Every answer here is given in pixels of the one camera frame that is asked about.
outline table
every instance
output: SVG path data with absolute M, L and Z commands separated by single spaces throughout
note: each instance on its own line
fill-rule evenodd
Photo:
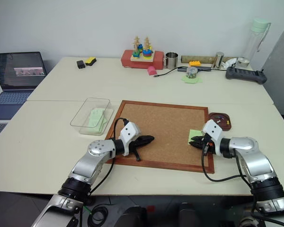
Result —
M 79 134 L 70 122 L 87 97 L 207 106 L 224 112 L 232 129 L 226 137 L 249 136 L 259 142 L 284 186 L 284 121 L 262 85 L 227 80 L 225 72 L 202 72 L 203 83 L 185 84 L 183 73 L 153 78 L 146 70 L 126 69 L 119 59 L 97 58 L 78 69 L 80 58 L 63 58 L 0 134 L 0 191 L 56 193 L 90 142 L 105 138 Z M 214 157 L 215 174 L 237 173 L 235 160 Z M 97 184 L 107 173 L 105 164 Z M 240 179 L 212 183 L 202 173 L 116 165 L 95 195 L 187 194 L 250 195 Z
M 63 58 L 28 99 L 84 101 L 99 97 L 157 103 L 273 104 L 262 85 L 228 80 L 224 71 L 200 72 L 203 83 L 192 85 L 181 80 L 183 72 L 154 78 L 147 70 L 124 68 L 120 59 L 97 58 L 93 66 L 84 69 L 78 69 L 78 60 L 82 58 Z
M 100 137 L 81 135 L 70 126 L 82 103 L 27 101 L 22 106 L 0 135 L 0 191 L 51 194 L 59 190 L 88 144 L 104 139 L 108 131 L 107 127 Z M 114 109 L 119 104 L 112 102 Z M 284 155 L 280 155 L 284 154 L 284 121 L 277 109 L 273 105 L 259 108 L 254 104 L 208 104 L 208 107 L 210 112 L 229 114 L 232 129 L 225 132 L 226 137 L 250 136 L 259 142 L 284 186 Z M 214 163 L 212 177 L 216 179 L 237 173 L 234 159 L 214 157 Z M 104 165 L 97 182 L 103 179 L 109 166 Z M 116 165 L 95 194 L 250 195 L 250 192 L 241 179 L 212 183 L 202 173 Z

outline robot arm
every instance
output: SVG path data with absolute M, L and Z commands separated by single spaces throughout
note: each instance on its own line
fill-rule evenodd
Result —
M 218 156 L 238 156 L 255 196 L 257 209 L 264 214 L 284 211 L 284 191 L 268 158 L 259 150 L 253 138 L 223 138 L 222 129 L 209 120 L 202 129 L 204 144 L 210 140 L 215 144 Z
M 75 227 L 79 213 L 89 199 L 91 185 L 95 182 L 102 166 L 116 155 L 129 154 L 129 145 L 140 134 L 133 122 L 124 122 L 118 140 L 96 140 L 89 144 L 86 154 L 76 163 L 58 194 L 54 194 L 32 227 Z

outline floor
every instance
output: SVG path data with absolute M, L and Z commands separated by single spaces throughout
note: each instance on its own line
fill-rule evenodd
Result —
M 123 212 L 135 205 L 146 208 L 154 206 L 154 210 L 148 212 L 150 227 L 176 227 L 178 207 L 182 202 L 194 205 L 203 226 L 219 226 L 221 220 L 234 221 L 237 224 L 244 209 L 250 206 L 244 204 L 226 209 L 229 201 L 236 199 L 226 196 L 95 196 L 95 201 L 89 208 L 92 209 L 97 204 L 109 204 L 109 199 L 114 205 L 107 206 L 109 214 L 103 227 L 114 226 Z M 250 198 L 243 197 L 244 200 L 248 201 Z M 0 227 L 31 226 L 47 202 L 48 200 L 31 196 L 0 192 Z M 87 227 L 89 213 L 83 211 L 82 226 Z

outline stainless steel mug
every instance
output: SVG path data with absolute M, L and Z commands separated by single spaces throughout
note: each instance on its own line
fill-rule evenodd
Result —
M 166 53 L 166 68 L 172 70 L 178 65 L 178 54 L 174 52 Z

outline cylindrical tube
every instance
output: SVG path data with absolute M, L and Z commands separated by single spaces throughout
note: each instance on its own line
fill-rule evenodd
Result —
M 221 63 L 224 57 L 223 52 L 217 52 L 216 57 L 214 58 L 213 64 L 212 64 L 212 69 L 218 70 L 221 67 Z
M 166 68 L 172 70 L 178 65 L 178 54 L 174 52 L 168 52 L 166 55 Z

